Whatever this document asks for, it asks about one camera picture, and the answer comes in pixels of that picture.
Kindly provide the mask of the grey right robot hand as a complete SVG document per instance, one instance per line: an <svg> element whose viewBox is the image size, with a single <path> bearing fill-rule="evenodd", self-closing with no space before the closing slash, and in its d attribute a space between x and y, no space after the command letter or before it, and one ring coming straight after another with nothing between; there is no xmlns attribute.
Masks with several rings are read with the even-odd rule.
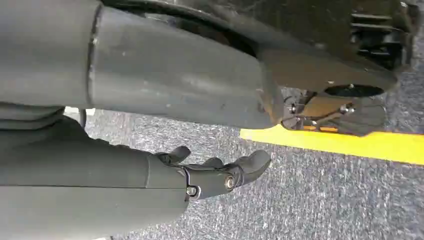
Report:
<svg viewBox="0 0 424 240"><path fill-rule="evenodd" d="M90 137L103 109L267 129L283 95L239 37L99 0L0 3L0 233L5 240L91 239L179 217L269 167L264 150L185 164L186 146L151 153Z"/></svg>

